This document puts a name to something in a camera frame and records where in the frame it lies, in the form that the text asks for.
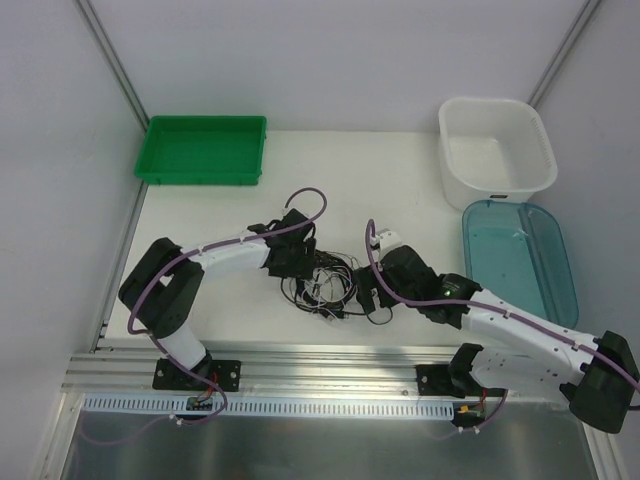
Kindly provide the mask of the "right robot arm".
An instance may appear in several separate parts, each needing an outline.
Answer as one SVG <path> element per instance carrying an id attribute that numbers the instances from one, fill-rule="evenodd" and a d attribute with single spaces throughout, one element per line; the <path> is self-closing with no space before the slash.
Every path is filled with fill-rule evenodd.
<path id="1" fill-rule="evenodd" d="M 566 329 L 499 298 L 458 274 L 436 274 L 408 245 L 382 249 L 366 241 L 371 287 L 393 304 L 433 323 L 501 343 L 492 350 L 464 343 L 450 361 L 450 386 L 460 395 L 486 389 L 534 392 L 567 404 L 583 423 L 609 434 L 622 430 L 639 391 L 639 369 L 627 340 Z"/>

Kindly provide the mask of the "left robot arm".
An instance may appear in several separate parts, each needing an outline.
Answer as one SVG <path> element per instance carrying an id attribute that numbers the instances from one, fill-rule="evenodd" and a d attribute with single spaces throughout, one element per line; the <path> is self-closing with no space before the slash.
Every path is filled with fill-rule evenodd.
<path id="1" fill-rule="evenodd" d="M 223 240 L 192 254 L 168 238 L 154 241 L 118 292 L 118 299 L 174 363 L 189 389 L 214 378 L 213 359 L 188 326 L 200 286 L 207 280 L 249 270 L 276 278 L 311 277 L 315 224 L 296 209 L 280 220 L 248 227 L 247 236 Z"/>

